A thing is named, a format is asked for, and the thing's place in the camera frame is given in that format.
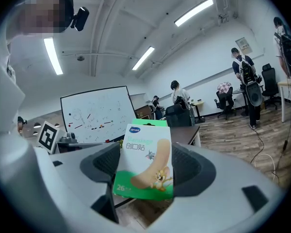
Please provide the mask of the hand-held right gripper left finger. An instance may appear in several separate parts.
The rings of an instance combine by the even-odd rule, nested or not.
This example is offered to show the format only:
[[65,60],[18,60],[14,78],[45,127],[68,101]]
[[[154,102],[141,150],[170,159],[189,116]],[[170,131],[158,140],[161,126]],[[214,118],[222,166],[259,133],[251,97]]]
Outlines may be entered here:
[[48,155],[37,152],[46,190],[52,199],[38,220],[44,233],[131,233],[118,223],[112,196],[119,143]]

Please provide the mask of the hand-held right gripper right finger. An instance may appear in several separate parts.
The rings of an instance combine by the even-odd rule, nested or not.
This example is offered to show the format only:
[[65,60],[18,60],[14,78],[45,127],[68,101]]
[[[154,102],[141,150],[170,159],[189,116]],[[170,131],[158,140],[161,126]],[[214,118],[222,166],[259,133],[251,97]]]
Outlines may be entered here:
[[284,191],[251,164],[196,146],[172,145],[174,198],[149,233],[253,233]]

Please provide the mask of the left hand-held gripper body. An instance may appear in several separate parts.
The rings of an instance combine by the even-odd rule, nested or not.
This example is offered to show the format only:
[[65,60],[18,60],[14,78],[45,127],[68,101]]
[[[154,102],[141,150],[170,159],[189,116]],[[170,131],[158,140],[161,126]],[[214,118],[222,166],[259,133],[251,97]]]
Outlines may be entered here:
[[45,149],[48,154],[72,152],[99,145],[101,143],[79,143],[74,133],[66,133],[47,121],[37,138],[37,146]]

